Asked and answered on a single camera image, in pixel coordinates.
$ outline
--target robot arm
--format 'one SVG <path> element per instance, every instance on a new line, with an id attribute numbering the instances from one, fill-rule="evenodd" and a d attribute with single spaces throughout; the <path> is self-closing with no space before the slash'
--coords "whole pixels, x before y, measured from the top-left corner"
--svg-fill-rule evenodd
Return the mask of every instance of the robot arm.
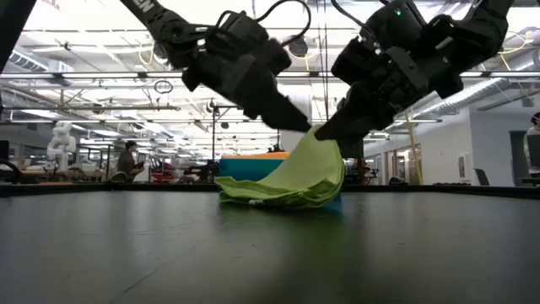
<path id="1" fill-rule="evenodd" d="M 215 26 L 190 24 L 157 0 L 120 0 L 147 28 L 157 52 L 174 68 L 184 68 L 182 81 L 193 91 L 204 84 L 244 109 L 251 119 L 261 116 L 270 128 L 305 132 L 307 118 L 278 92 L 275 76 L 291 64 L 284 46 L 245 12 L 225 11 Z M 309 7 L 301 0 L 311 23 Z"/>
<path id="2" fill-rule="evenodd" d="M 356 141 L 432 91 L 446 98 L 462 90 L 459 75 L 500 50 L 513 2 L 476 1 L 461 21 L 439 15 L 426 23 L 412 0 L 394 0 L 376 11 L 359 23 L 363 39 L 350 41 L 332 66 L 351 87 L 317 138 Z"/>

